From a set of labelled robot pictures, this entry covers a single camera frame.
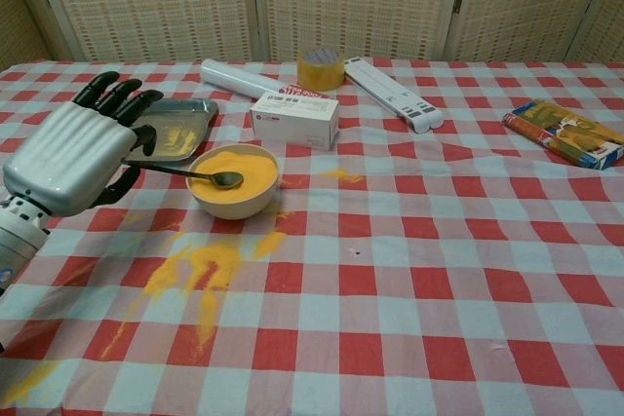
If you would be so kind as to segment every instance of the metal spoon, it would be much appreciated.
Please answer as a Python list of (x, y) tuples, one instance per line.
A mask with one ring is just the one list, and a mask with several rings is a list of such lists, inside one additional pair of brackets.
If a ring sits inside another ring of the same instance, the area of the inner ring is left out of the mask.
[(145, 163), (143, 161), (124, 161), (124, 163), (128, 166), (143, 168), (144, 170), (158, 170), (168, 174), (184, 175), (186, 177), (209, 180), (215, 188), (220, 190), (235, 189), (243, 183), (243, 175), (239, 172), (223, 171), (215, 172), (214, 174), (201, 174), (190, 170), (174, 170), (172, 168), (152, 165), (151, 163)]

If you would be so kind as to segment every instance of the bowl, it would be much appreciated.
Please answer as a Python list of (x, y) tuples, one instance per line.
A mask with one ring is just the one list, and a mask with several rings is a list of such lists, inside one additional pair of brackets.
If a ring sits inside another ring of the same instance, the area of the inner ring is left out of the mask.
[(236, 202), (215, 202), (207, 200), (200, 195), (193, 192), (191, 189), (190, 177), (186, 177), (186, 188), (193, 195), (197, 203), (205, 211), (212, 216), (223, 219), (245, 219), (262, 211), (273, 199), (275, 192), (277, 191), (278, 181), (280, 179), (280, 170), (275, 155), (268, 150), (265, 150), (261, 146), (249, 145), (248, 143), (235, 143), (231, 145), (223, 145), (218, 148), (213, 148), (210, 151), (202, 154), (198, 157), (189, 170), (195, 171), (197, 167), (203, 162), (222, 151), (230, 151), (232, 153), (238, 153), (241, 155), (258, 155), (269, 158), (275, 163), (277, 171), (275, 172), (275, 178), (272, 183), (266, 187), (262, 192), (249, 197), (247, 199), (238, 200)]

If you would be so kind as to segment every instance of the colorful book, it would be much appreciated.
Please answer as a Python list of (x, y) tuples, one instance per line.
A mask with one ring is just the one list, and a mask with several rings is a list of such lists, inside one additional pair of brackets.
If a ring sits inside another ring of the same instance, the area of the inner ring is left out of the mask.
[(542, 99), (505, 114), (503, 124), (581, 168), (603, 170), (624, 155), (624, 135)]

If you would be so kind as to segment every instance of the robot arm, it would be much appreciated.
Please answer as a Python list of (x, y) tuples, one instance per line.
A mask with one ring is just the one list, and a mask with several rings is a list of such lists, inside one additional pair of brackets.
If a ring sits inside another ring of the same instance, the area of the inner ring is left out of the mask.
[(0, 294), (46, 242), (51, 216), (116, 203), (140, 175), (130, 167), (106, 186), (123, 159), (139, 146), (146, 155), (154, 151), (156, 131), (130, 126), (163, 95), (148, 90), (128, 99), (141, 86), (131, 79), (100, 97), (118, 78), (117, 72), (98, 75), (52, 112), (4, 165), (11, 195), (0, 203)]

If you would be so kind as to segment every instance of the silver tray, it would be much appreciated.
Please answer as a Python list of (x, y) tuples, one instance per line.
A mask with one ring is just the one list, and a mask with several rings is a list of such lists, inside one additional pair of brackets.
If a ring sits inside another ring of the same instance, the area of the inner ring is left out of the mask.
[(204, 141), (211, 118), (218, 112), (209, 99), (161, 99), (143, 113), (134, 127), (148, 124), (156, 129), (156, 148), (151, 156), (137, 148), (131, 161), (174, 162), (190, 157)]

